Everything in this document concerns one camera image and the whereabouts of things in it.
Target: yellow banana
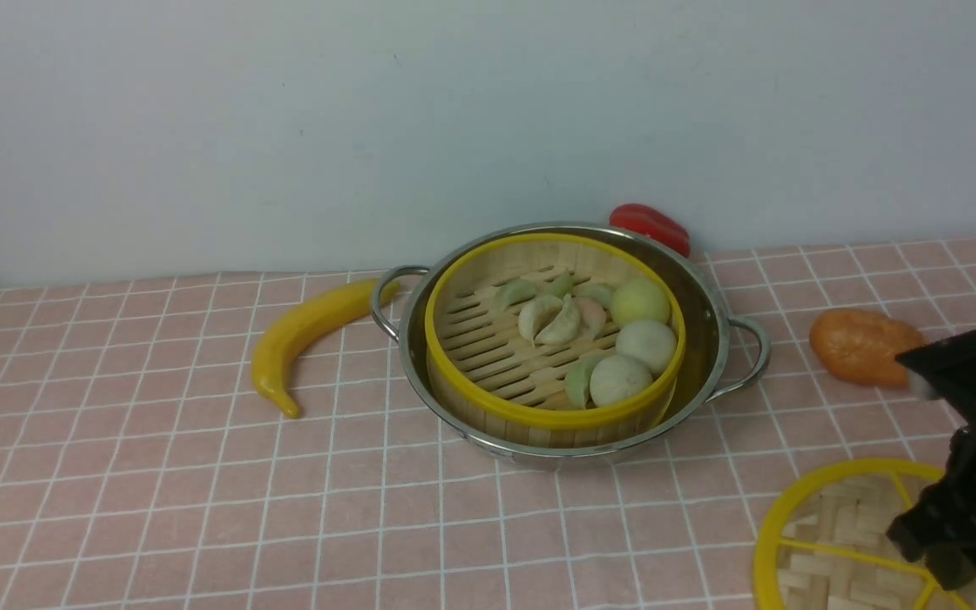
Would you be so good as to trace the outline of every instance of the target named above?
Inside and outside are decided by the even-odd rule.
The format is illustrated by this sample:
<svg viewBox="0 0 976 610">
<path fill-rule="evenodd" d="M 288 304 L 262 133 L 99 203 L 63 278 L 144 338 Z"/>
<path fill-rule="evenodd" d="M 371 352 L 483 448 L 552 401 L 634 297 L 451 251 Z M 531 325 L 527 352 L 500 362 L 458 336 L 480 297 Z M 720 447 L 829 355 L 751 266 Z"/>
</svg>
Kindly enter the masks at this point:
<svg viewBox="0 0 976 610">
<path fill-rule="evenodd" d="M 261 397 L 278 406 L 287 417 L 299 419 L 302 410 L 288 395 L 291 366 L 303 350 L 322 336 L 371 312 L 371 292 L 377 279 L 338 286 L 287 310 L 263 333 L 251 359 L 251 380 Z M 383 305 L 398 293 L 398 282 L 383 289 Z"/>
</svg>

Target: red pepper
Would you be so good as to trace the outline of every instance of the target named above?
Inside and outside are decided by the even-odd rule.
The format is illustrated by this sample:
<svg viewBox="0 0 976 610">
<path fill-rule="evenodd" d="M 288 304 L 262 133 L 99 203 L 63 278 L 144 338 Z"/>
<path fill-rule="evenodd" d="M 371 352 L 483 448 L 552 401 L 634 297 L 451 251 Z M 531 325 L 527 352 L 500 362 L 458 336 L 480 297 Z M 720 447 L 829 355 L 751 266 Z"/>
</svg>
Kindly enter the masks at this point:
<svg viewBox="0 0 976 610">
<path fill-rule="evenodd" d="M 613 210 L 608 223 L 647 236 L 664 246 L 673 248 L 683 258 L 690 256 L 690 235 L 685 229 L 663 213 L 640 203 L 626 203 Z"/>
</svg>

